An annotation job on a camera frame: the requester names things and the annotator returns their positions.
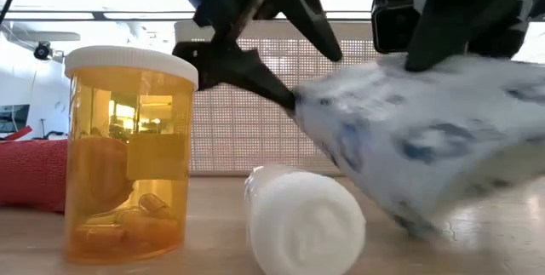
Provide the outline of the red bandage roll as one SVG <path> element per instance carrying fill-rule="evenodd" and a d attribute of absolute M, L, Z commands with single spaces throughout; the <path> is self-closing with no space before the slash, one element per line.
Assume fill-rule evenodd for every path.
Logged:
<path fill-rule="evenodd" d="M 64 213 L 66 140 L 0 141 L 0 206 Z"/>

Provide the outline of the white perforated plastic basket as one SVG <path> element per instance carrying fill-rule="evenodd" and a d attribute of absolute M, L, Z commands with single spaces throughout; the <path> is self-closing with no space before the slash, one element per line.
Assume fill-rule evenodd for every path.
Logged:
<path fill-rule="evenodd" d="M 238 44 L 242 49 L 257 49 L 288 87 L 378 57 L 369 22 L 334 20 L 330 25 L 343 53 L 339 63 L 324 58 L 284 20 L 251 23 Z M 256 95 L 221 85 L 197 93 L 193 109 L 194 175 L 245 175 L 266 163 L 323 175 L 339 173 L 283 110 Z"/>

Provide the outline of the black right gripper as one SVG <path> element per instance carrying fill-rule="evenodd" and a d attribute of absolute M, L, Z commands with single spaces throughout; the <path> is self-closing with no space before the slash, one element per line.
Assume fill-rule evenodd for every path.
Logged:
<path fill-rule="evenodd" d="M 465 51 L 511 58 L 520 49 L 531 17 L 544 14 L 540 0 L 425 0 L 404 68 L 424 72 Z"/>

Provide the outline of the dark wall monitor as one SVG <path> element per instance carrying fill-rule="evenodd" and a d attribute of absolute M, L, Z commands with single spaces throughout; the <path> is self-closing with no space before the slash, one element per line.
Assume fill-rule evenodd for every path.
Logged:
<path fill-rule="evenodd" d="M 0 134 L 14 133 L 24 128 L 29 110 L 28 104 L 0 106 Z"/>

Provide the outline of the white pouch with blue crosses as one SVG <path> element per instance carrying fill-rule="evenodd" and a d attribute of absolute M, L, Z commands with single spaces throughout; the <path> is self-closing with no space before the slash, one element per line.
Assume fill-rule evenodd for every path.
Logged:
<path fill-rule="evenodd" d="M 408 72 L 401 56 L 295 87 L 307 137 L 409 234 L 454 209 L 545 177 L 545 64 L 452 56 Z"/>

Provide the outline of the orange pill bottle white cap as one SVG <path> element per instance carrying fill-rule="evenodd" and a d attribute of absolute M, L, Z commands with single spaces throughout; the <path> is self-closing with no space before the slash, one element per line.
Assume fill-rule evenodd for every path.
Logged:
<path fill-rule="evenodd" d="M 135 261 L 184 239 L 198 71 L 150 49 L 95 45 L 65 60 L 70 79 L 65 253 Z"/>

